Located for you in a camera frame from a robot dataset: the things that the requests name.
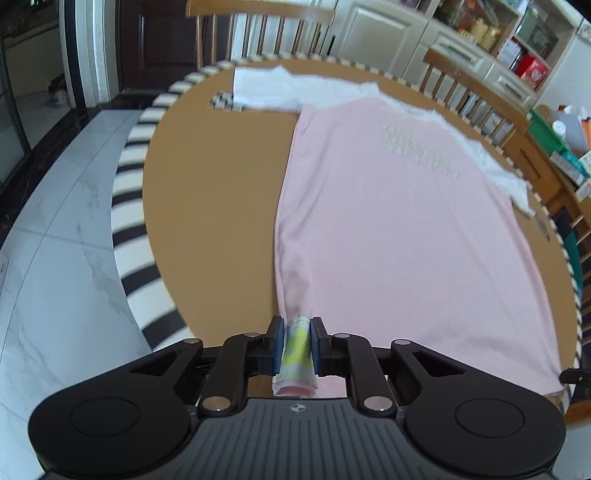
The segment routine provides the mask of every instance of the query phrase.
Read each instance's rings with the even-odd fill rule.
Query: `printed graphic on shirt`
[[[451,175],[455,179],[459,177],[458,173],[452,171],[448,159],[429,148],[423,147],[410,133],[382,120],[380,120],[380,124],[390,152],[397,153],[405,158],[411,158],[416,163],[439,171],[445,176]]]

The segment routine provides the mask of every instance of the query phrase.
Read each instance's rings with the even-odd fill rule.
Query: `logo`
[[[291,410],[293,413],[297,413],[297,414],[300,414],[300,413],[302,413],[302,412],[303,412],[305,409],[306,409],[306,407],[305,407],[305,406],[303,406],[301,403],[294,403],[294,404],[293,404],[293,405],[290,407],[290,410]]]

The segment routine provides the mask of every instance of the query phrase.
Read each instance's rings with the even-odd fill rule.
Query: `chair backrest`
[[[211,17],[211,59],[215,61],[217,56],[217,21],[220,15],[228,15],[230,23],[228,28],[228,36],[226,39],[226,60],[230,60],[232,54],[233,35],[236,27],[236,15],[246,14],[246,26],[244,30],[244,39],[242,42],[242,56],[246,57],[248,54],[248,41],[251,34],[252,21],[257,15],[261,16],[261,28],[259,31],[257,54],[262,53],[263,41],[265,38],[265,30],[267,28],[267,20],[269,17],[279,17],[279,27],[275,39],[274,53],[278,54],[281,48],[281,40],[283,37],[283,29],[285,20],[287,18],[295,18],[299,20],[297,31],[295,32],[295,39],[291,46],[291,53],[294,54],[300,46],[302,32],[306,21],[316,24],[314,34],[310,42],[309,53],[314,53],[318,46],[320,39],[320,32],[322,25],[331,25],[334,18],[334,10],[320,7],[313,7],[311,5],[285,4],[272,1],[261,0],[187,0],[187,17],[196,17],[197,31],[196,31],[196,50],[197,50],[197,65],[201,68],[203,66],[203,17]]]
[[[507,100],[483,85],[480,80],[462,70],[445,55],[430,48],[425,54],[423,61],[427,63],[429,67],[423,78],[420,91],[424,92],[427,88],[427,84],[429,83],[434,68],[441,71],[441,73],[433,91],[431,92],[433,97],[438,94],[446,76],[450,76],[453,79],[453,84],[445,96],[445,104],[452,106],[450,103],[453,101],[454,92],[458,86],[464,87],[466,91],[460,101],[456,104],[456,110],[462,111],[470,98],[470,94],[474,94],[477,97],[476,103],[474,103],[472,108],[469,109],[469,112],[467,112],[467,117],[470,120],[474,120],[476,113],[479,112],[480,107],[482,107],[484,103],[487,104],[489,108],[484,111],[484,115],[480,116],[479,114],[478,126],[484,128],[487,122],[491,119],[493,113],[496,113],[500,120],[490,133],[490,136],[495,143],[503,146],[515,130],[526,132],[530,127],[530,121],[527,119],[523,111],[514,107]],[[501,129],[506,125],[510,125],[511,129],[505,135],[502,135]]]

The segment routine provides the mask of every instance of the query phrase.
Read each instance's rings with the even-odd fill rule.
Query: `drawer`
[[[480,47],[437,20],[429,22],[421,38],[421,44],[436,48],[458,66],[480,79],[484,78],[494,63],[493,58]]]
[[[538,99],[535,91],[498,63],[493,64],[488,71],[484,84],[517,108],[528,109]]]

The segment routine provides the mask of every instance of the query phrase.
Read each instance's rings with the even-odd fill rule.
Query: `jar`
[[[464,15],[464,11],[466,10],[466,0],[448,0],[452,5],[450,6],[450,15],[447,20],[447,24],[452,27],[454,30],[458,28],[460,21]]]
[[[484,20],[481,18],[476,20],[476,22],[474,23],[474,26],[470,30],[470,33],[474,37],[476,43],[478,43],[479,45],[482,43],[482,40],[484,39],[487,32],[488,32],[488,25],[486,25],[484,23]]]
[[[494,48],[496,42],[499,40],[500,35],[500,29],[491,27],[487,30],[479,45],[486,51],[490,52]]]
[[[468,30],[465,29],[460,29],[457,31],[462,37],[466,38],[468,41],[472,42],[472,43],[476,43],[476,39],[474,38],[474,35],[472,35],[470,32],[468,32]]]

